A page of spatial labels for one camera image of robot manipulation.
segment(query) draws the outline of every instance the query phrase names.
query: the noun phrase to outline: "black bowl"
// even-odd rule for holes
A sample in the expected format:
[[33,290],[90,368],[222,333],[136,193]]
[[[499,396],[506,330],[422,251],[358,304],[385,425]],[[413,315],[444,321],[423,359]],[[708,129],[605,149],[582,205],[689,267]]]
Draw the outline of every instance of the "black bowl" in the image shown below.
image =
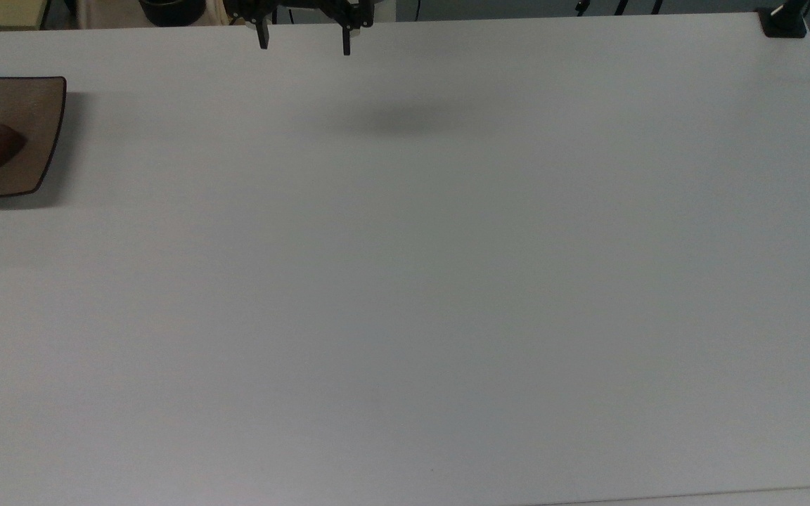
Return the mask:
[[205,0],[139,0],[139,5],[155,26],[192,25],[205,12]]

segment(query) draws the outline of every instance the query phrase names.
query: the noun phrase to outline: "floor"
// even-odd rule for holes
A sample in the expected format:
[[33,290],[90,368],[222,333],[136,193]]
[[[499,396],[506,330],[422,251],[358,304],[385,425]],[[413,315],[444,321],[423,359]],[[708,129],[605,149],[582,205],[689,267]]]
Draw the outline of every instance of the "floor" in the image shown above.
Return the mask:
[[[617,3],[618,0],[591,0],[586,15],[612,15]],[[649,14],[652,3],[653,0],[630,0],[624,15]],[[664,0],[661,14],[752,12],[755,7],[779,3],[780,0]],[[400,22],[415,20],[416,14],[419,20],[575,16],[574,6],[573,0],[397,0],[396,19]],[[317,20],[317,17],[312,17],[303,13],[296,20]],[[280,22],[287,23],[289,19],[280,16]],[[810,29],[810,13],[807,22]],[[45,27],[63,29],[76,26],[64,0],[52,0]]]

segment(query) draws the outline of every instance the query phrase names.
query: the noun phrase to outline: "square plate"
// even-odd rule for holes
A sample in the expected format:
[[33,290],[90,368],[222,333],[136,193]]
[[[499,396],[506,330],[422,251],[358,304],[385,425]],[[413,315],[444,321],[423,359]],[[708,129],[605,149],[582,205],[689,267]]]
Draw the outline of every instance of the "square plate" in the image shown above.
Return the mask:
[[27,138],[0,167],[0,197],[39,189],[55,152],[67,89],[64,77],[0,77],[0,124]]

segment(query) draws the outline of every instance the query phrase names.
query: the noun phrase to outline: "plate rim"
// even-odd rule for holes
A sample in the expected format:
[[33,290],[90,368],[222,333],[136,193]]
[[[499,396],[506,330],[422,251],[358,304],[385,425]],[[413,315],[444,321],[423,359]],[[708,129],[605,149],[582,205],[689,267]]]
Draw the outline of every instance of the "plate rim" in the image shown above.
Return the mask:
[[0,80],[2,79],[26,79],[33,81],[51,79],[61,80],[61,110],[58,111],[58,127],[55,128],[55,138],[52,140],[52,148],[49,151],[49,157],[46,160],[45,167],[42,167],[42,173],[39,174],[39,180],[36,182],[36,186],[33,186],[32,189],[25,192],[1,193],[0,198],[29,195],[30,193],[35,193],[37,190],[39,190],[39,187],[42,186],[42,181],[46,178],[46,174],[49,172],[49,165],[52,163],[52,157],[55,156],[55,147],[58,146],[58,139],[61,137],[61,125],[64,124],[65,119],[65,102],[67,102],[68,99],[68,80],[67,77],[64,76],[0,76]]

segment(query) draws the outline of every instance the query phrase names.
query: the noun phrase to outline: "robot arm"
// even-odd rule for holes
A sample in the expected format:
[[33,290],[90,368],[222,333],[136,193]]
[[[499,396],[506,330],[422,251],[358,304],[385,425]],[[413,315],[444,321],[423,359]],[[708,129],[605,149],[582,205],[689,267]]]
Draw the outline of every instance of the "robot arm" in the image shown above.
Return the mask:
[[351,53],[351,33],[362,27],[373,26],[373,0],[228,0],[226,6],[234,18],[242,18],[255,26],[258,44],[267,49],[268,32],[264,19],[277,7],[317,9],[337,22],[343,29],[343,54]]

